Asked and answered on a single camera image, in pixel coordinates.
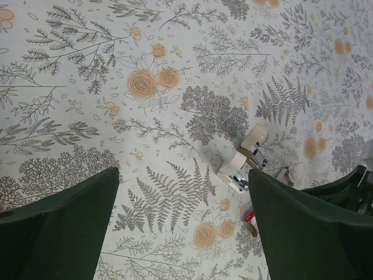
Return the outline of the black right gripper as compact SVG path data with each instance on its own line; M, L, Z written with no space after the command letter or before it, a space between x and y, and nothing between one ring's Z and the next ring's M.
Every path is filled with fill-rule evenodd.
M372 278L372 171L304 190L261 170L249 193L271 279Z

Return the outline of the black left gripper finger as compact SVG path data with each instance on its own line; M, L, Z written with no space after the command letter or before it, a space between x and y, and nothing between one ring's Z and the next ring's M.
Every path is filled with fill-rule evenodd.
M119 170L1 213L1 279L93 279Z

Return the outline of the red white staple box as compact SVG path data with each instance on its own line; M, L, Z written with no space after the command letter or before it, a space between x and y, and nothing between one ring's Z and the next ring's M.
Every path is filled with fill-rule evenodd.
M246 229L253 235L253 237L258 237L259 230L256 222L255 212L251 211L244 219L244 225Z

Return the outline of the silver staple strip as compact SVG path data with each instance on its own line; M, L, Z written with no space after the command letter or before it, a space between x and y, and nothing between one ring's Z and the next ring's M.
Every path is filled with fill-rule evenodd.
M280 169L276 179L289 187L299 187L302 184L300 172L295 167L290 166Z

